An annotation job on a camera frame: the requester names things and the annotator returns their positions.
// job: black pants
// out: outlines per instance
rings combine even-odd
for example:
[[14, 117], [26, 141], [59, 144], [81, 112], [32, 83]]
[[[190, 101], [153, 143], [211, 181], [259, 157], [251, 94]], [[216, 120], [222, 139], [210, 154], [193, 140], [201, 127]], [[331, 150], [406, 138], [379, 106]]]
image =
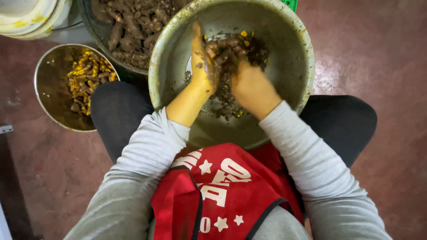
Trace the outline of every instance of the black pants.
[[[149, 93], [125, 82], [99, 86], [91, 97], [92, 120], [117, 162], [142, 118], [153, 113]], [[374, 135], [375, 110], [353, 96], [310, 96], [300, 118], [351, 167]]]

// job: white star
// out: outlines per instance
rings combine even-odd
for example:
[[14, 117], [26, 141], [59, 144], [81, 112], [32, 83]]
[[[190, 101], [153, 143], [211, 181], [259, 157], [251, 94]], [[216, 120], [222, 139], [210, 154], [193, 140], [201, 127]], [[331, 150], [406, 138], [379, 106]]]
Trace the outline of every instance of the white star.
[[222, 219], [222, 218], [218, 217], [218, 221], [216, 223], [214, 223], [213, 225], [218, 228], [219, 232], [221, 232], [224, 228], [228, 228], [227, 218]]
[[234, 220], [237, 223], [237, 226], [240, 226], [241, 223], [243, 223], [243, 216], [236, 215], [236, 219]]
[[202, 170], [202, 175], [205, 173], [210, 173], [211, 172], [211, 166], [212, 166], [212, 163], [208, 163], [208, 161], [205, 160], [205, 162], [199, 166], [200, 170]]

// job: concrete floor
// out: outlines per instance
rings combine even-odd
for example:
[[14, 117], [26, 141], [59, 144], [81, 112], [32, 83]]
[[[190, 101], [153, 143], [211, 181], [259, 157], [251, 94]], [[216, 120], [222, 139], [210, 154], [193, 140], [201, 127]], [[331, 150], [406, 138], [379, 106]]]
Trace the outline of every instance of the concrete floor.
[[[301, 0], [311, 36], [313, 94], [351, 94], [371, 104], [377, 131], [351, 171], [394, 239], [427, 235], [427, 2]], [[0, 201], [15, 239], [61, 239], [112, 166], [96, 132], [54, 123], [33, 87], [54, 44], [0, 37]]]

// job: red apron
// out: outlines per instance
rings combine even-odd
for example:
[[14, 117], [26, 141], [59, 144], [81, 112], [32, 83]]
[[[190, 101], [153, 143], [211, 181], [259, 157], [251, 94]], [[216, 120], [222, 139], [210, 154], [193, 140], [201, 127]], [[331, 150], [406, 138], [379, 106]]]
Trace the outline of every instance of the red apron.
[[278, 151], [251, 153], [225, 143], [173, 161], [151, 201], [154, 239], [250, 240], [276, 206], [303, 224]]

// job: stainless steel bowl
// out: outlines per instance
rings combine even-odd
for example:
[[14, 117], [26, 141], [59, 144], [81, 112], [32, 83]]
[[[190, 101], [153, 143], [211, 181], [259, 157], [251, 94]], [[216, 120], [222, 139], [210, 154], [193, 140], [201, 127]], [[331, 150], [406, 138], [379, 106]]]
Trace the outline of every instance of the stainless steel bowl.
[[59, 45], [47, 51], [38, 61], [34, 74], [34, 87], [41, 107], [53, 121], [73, 131], [92, 132], [96, 129], [91, 117], [70, 109], [74, 102], [66, 77], [73, 68], [73, 62], [78, 61], [84, 51], [94, 51], [111, 64], [94, 48], [80, 44]]
[[[191, 53], [191, 24], [198, 21], [207, 37], [254, 30], [270, 50], [265, 73], [278, 93], [300, 113], [313, 86], [314, 54], [310, 37], [297, 15], [279, 0], [196, 0], [176, 14], [160, 35], [151, 56], [149, 90], [155, 109], [169, 104], [185, 87], [184, 73]], [[213, 106], [208, 101], [204, 109]], [[253, 149], [268, 142], [251, 115], [226, 121], [200, 114], [189, 144], [206, 147], [232, 142]]]

